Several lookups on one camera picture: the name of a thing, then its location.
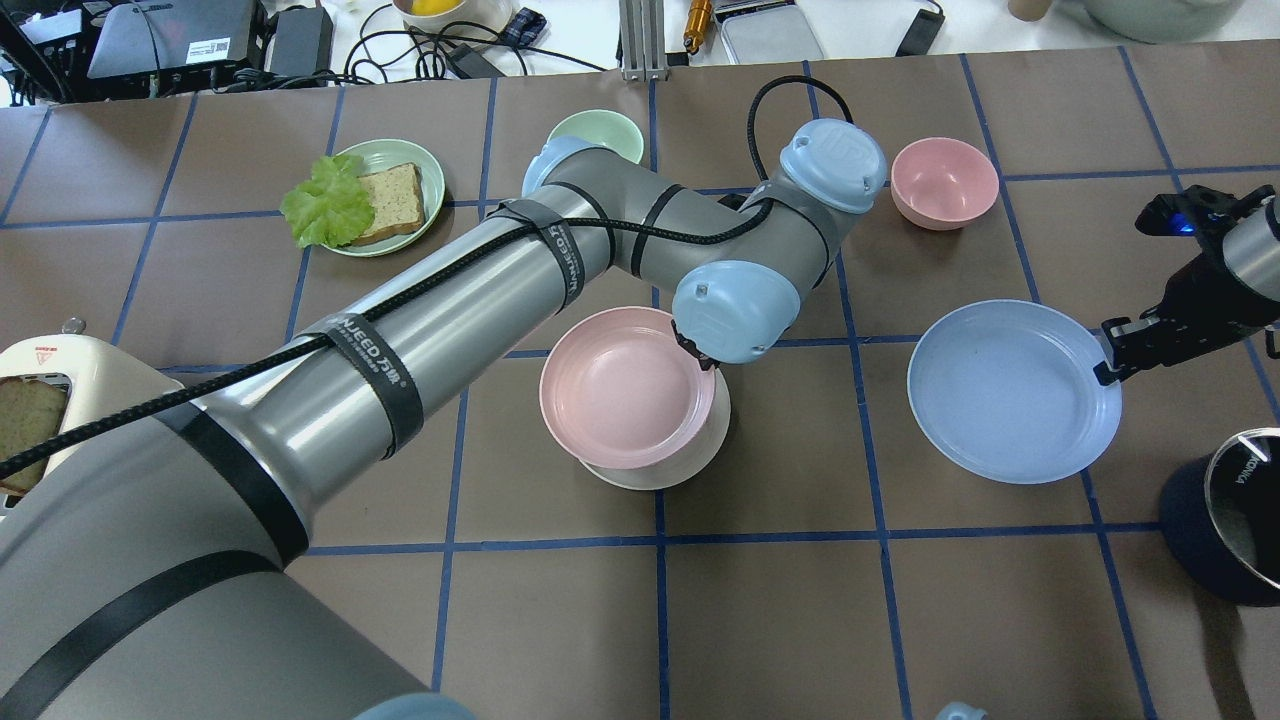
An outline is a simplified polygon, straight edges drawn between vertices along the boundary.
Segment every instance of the green plate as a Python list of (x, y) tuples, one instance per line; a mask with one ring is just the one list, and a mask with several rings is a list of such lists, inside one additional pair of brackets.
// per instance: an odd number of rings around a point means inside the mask
[(348, 245), (346, 247), (323, 246), (325, 250), (352, 258), (376, 258), (378, 255), (396, 252), (401, 247), (422, 237), (426, 228), (431, 227), (431, 223), (435, 222), (435, 217), (440, 214), (440, 208), (444, 206), (444, 170), (440, 169), (440, 163), (435, 159), (435, 155), (428, 152), (421, 145), (415, 145), (407, 140), (369, 140), (352, 145), (339, 152), (339, 155), (356, 155), (361, 158), (365, 161), (361, 174), (376, 173), (404, 163), (417, 165), (419, 176), (422, 178), (422, 214), (426, 217), (426, 222), (411, 233), (393, 234), (387, 240), (369, 245)]

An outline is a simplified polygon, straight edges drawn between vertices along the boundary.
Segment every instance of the lettuce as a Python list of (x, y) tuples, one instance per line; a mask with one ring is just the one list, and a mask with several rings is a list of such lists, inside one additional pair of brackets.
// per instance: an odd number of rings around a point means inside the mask
[(349, 155), (320, 158), (311, 178), (284, 196), (280, 213), (298, 247), (351, 245), (374, 223), (374, 206), (357, 178), (361, 164)]

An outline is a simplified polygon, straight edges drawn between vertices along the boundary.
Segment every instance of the blue led light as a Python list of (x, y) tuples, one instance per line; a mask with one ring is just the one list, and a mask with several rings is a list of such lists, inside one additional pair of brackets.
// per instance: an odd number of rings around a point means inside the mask
[(1181, 213), (1174, 213), (1174, 217), (1169, 218), (1169, 229), (1178, 234), (1196, 234), (1196, 225)]

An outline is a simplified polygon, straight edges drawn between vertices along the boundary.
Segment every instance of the barcode label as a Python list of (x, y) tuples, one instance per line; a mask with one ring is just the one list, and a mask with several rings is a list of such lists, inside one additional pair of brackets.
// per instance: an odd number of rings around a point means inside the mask
[(200, 42), (192, 42), (187, 46), (187, 64), (192, 63), (211, 63), (214, 60), (225, 60), (227, 54), (232, 49), (232, 38), (220, 37), (218, 40), (202, 40)]

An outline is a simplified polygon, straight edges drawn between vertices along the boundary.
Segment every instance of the light blue object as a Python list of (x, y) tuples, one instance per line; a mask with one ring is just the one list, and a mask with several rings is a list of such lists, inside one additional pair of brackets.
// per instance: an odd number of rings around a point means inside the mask
[(476, 717), (442, 694), (413, 693), (370, 707), (353, 720), (476, 720)]
[(884, 187), (888, 163), (879, 145), (844, 120), (809, 120), (782, 149), (782, 169), (805, 192), (837, 210), (861, 215)]
[(552, 170), (556, 169), (556, 165), (563, 163), (570, 155), (591, 147), (604, 146), (588, 142), (572, 135), (562, 135), (548, 140), (547, 145), (543, 146), (543, 151), (529, 163), (529, 169), (525, 170), (525, 183), (520, 188), (521, 195), (529, 195), (541, 187), (543, 182), (547, 181), (547, 176), (552, 174)]
[(680, 334), (721, 363), (744, 364), (768, 352), (800, 314), (800, 293), (771, 268), (717, 260), (690, 270), (671, 304)]
[(1120, 424), (1120, 383), (1093, 366), (1102, 345), (1071, 318), (987, 300), (933, 324), (911, 354), (906, 393), (924, 436), (961, 468), (1004, 483), (1074, 475)]
[(986, 710), (970, 707), (963, 702), (952, 702), (938, 712), (934, 720), (987, 720), (991, 717)]

